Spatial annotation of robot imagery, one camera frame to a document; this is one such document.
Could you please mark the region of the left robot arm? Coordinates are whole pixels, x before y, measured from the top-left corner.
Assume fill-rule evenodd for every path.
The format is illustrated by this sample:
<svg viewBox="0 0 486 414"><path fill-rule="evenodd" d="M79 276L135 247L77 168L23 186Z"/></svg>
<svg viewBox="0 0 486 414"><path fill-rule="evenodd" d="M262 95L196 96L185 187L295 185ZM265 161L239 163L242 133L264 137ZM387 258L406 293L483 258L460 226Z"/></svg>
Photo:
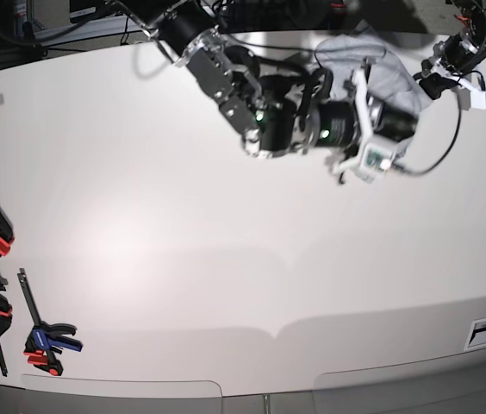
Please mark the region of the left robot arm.
<svg viewBox="0 0 486 414"><path fill-rule="evenodd" d="M469 92L470 106L486 109L486 83L477 68L486 59L486 1L453 1L464 27L433 46L433 55L421 62L414 75L423 91L437 100L442 92L460 88Z"/></svg>

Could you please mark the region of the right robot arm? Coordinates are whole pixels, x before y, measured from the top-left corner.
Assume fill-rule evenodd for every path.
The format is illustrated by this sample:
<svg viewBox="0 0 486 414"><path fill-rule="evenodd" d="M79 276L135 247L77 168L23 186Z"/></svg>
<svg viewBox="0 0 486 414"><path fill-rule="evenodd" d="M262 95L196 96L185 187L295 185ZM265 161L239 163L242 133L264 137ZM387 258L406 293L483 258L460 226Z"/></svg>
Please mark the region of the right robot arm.
<svg viewBox="0 0 486 414"><path fill-rule="evenodd" d="M335 100L331 70L309 72L255 54L223 34L198 1L106 4L132 20L163 54L177 55L176 65L188 69L254 158L328 148L339 155L333 175L352 171L372 181L395 167L414 136L415 115L370 93L369 62L352 71L344 83L347 96Z"/></svg>

